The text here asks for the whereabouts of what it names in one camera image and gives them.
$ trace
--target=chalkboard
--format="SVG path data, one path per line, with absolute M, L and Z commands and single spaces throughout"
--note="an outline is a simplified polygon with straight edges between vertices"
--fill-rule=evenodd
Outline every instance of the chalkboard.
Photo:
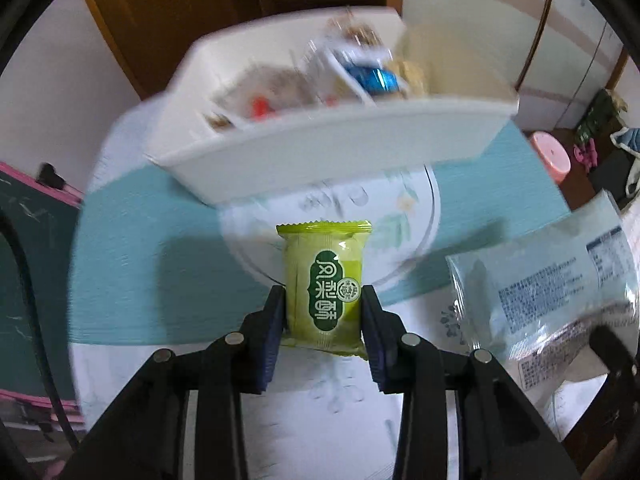
M 76 398 L 67 343 L 67 280 L 78 208 L 0 171 L 0 208 L 27 256 L 53 377 L 62 399 Z M 46 397 L 11 249 L 0 236 L 0 389 Z

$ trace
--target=yellow snack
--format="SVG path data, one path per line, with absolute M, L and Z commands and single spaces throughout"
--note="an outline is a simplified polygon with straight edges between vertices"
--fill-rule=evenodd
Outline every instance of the yellow snack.
M 362 250 L 371 224 L 279 225 L 285 239 L 287 324 L 293 344 L 366 358 L 360 339 Z

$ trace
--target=white plastic bin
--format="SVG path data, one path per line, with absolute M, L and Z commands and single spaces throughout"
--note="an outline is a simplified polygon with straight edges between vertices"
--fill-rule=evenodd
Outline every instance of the white plastic bin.
M 518 111 L 518 97 L 472 51 L 428 25 L 400 44 L 406 27 L 393 9 L 356 7 L 384 44 L 428 66 L 432 95 L 305 108 L 246 129 L 214 131 L 211 97 L 251 65 L 294 67 L 309 40 L 343 9 L 284 14 L 198 40 L 169 86 L 146 154 L 203 202 L 215 204 L 328 178 L 480 155 Z

